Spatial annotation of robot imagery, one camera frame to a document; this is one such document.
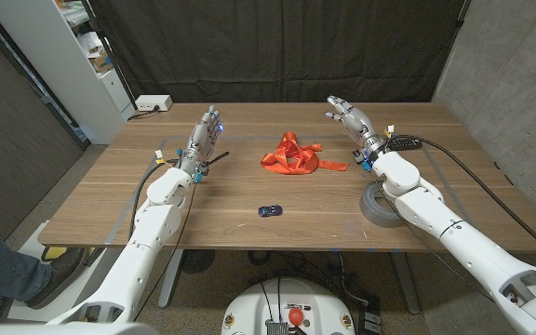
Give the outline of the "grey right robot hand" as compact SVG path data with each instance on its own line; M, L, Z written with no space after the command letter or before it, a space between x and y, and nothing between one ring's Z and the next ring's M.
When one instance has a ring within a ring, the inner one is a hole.
M327 101L335 112L326 112L326 117L342 122L351 140L359 147L358 153L354 154L355 161L358 164L365 160L374 162L382 152L385 140L376 133L370 119L346 100L329 96Z

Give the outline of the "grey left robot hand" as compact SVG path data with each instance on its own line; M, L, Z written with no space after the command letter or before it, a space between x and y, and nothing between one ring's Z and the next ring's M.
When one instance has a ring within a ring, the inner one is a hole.
M212 156L221 130L220 112L211 104L195 125L183 150L179 168L189 175L195 174L195 170Z

